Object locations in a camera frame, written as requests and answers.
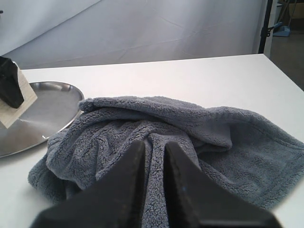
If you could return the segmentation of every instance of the gray towel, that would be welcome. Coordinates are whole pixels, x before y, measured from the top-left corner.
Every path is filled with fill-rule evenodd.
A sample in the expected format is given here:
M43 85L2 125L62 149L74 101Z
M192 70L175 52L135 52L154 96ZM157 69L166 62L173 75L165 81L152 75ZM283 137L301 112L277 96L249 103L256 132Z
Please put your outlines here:
M147 193L142 227L168 227L163 151L176 141L217 184L269 209L304 173L304 144L257 113L202 108L165 97L95 98L84 113L48 141L30 171L30 184L54 202L102 178L134 140L146 145Z

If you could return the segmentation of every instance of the white table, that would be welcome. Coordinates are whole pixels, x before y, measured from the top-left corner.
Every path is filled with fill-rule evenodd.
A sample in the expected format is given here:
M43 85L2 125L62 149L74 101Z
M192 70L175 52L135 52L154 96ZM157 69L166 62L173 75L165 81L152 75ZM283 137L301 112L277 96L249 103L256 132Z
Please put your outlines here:
M75 85L85 97L162 95L203 107L250 109L304 141L304 92L263 55L25 70L30 82ZM0 228L27 228L51 204L27 182L46 144L0 159ZM285 228L304 227L304 179L274 210Z

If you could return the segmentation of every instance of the black stand pole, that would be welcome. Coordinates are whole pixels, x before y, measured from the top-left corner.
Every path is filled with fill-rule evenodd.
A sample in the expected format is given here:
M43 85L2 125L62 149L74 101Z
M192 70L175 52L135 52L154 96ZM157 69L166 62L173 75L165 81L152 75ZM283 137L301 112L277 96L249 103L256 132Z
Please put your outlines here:
M266 7L264 25L263 25L263 28L262 28L262 31L261 31L261 40L260 40L260 46L259 46L259 49L258 49L259 54L264 53L266 39L267 39L267 37L270 36L270 31L273 29L273 27L272 28L268 27L269 19L270 19L270 12L271 12L271 8L272 8L272 3L273 3L273 0L267 0L267 7Z

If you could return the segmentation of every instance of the metal plate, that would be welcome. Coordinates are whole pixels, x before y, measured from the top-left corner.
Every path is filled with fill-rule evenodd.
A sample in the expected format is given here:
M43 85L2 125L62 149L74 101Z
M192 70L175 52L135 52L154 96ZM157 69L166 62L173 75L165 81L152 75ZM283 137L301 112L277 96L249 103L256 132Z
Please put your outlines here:
M38 98L9 129L0 129L0 157L43 143L68 127L80 114L78 102L84 96L78 88L61 82L30 85Z

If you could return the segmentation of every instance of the wooden block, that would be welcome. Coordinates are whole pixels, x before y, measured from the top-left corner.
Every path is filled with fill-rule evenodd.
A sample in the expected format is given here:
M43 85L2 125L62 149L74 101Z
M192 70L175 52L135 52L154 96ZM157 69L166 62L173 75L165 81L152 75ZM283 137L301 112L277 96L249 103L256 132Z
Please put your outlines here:
M18 83L24 102L19 108L12 108L0 99L0 128L9 128L36 100L37 96L18 67Z

